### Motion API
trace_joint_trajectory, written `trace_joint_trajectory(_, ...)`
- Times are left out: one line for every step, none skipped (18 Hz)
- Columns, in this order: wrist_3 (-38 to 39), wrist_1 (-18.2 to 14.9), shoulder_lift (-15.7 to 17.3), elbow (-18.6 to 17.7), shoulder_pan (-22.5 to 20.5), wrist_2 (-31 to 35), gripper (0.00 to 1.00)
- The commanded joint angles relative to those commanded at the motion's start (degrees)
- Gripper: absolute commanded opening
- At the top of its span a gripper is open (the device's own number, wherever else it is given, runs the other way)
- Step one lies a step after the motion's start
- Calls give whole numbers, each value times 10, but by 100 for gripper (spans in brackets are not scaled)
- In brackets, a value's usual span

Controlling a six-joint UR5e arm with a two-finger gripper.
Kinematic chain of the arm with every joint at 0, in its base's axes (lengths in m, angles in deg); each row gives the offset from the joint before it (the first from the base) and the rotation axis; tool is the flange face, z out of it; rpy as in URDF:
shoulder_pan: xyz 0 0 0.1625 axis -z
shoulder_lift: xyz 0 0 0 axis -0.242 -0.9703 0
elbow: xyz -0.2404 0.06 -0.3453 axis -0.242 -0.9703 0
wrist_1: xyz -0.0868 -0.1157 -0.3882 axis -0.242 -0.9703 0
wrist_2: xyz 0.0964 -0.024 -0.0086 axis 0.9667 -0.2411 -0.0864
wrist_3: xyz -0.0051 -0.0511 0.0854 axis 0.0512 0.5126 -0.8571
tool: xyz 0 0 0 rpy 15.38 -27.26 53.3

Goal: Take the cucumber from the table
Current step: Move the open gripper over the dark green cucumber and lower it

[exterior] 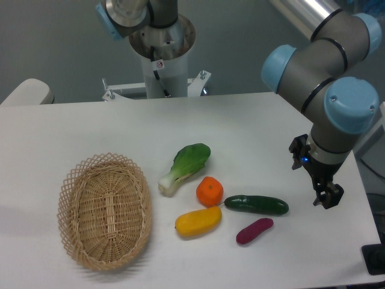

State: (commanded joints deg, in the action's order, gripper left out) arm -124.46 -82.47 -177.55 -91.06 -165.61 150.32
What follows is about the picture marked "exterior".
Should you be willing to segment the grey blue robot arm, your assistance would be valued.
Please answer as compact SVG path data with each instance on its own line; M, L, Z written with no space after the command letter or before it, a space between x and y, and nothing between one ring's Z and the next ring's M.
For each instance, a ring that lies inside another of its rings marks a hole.
M262 81L309 119L309 134L289 147L293 168L305 168L316 192L315 205L336 206L343 188L333 182L379 107L370 83L346 77L382 40L376 18L345 13L334 1L274 1L273 5L309 40L298 50L282 45L266 58ZM192 23L176 1L101 1L100 22L115 39L128 39L141 57L148 98L200 96L209 78L188 82L186 55L194 45Z

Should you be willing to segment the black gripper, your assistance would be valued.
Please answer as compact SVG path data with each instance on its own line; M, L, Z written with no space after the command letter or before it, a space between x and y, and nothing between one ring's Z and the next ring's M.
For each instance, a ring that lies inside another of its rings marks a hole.
M312 179L316 198L313 205L322 205L323 208L332 208L339 204L343 196L343 188L333 183L333 177L341 167L339 164L325 164L308 154L311 150L307 143L307 134L295 137L289 146L292 154L292 170L304 167Z

